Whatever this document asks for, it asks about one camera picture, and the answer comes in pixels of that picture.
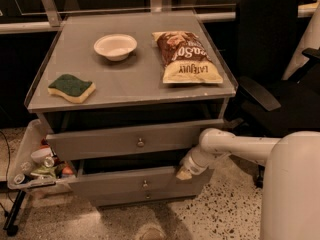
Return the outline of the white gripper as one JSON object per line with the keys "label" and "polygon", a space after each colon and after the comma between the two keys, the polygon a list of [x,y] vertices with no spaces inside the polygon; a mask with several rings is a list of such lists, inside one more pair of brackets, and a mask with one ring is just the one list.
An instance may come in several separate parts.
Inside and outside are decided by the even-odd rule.
{"label": "white gripper", "polygon": [[200,146],[191,148],[181,160],[181,168],[176,173],[179,180],[190,180],[192,175],[202,174],[216,157],[205,152]]}

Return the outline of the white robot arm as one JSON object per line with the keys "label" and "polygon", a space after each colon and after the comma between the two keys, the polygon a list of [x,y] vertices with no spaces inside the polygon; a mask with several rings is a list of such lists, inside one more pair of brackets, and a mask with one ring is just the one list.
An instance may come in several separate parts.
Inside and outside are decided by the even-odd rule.
{"label": "white robot arm", "polygon": [[214,161],[233,154],[266,167],[261,240],[317,240],[320,235],[320,132],[300,127],[278,138],[244,137],[207,129],[200,144],[181,160],[176,177],[202,174]]}

